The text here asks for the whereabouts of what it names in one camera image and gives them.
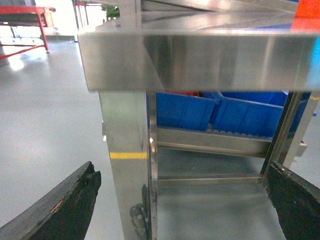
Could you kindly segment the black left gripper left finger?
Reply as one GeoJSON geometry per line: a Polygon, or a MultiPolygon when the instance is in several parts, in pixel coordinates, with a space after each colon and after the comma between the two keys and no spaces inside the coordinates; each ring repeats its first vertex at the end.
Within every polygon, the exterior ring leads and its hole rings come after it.
{"type": "Polygon", "coordinates": [[[2,240],[83,240],[101,186],[101,172],[86,162],[0,228],[2,240]]]}

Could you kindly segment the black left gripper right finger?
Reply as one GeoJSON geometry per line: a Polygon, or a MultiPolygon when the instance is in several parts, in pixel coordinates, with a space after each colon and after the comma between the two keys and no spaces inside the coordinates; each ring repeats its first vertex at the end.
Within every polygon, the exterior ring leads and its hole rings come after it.
{"type": "Polygon", "coordinates": [[[320,238],[320,189],[283,165],[272,162],[267,193],[287,240],[320,238]]]}

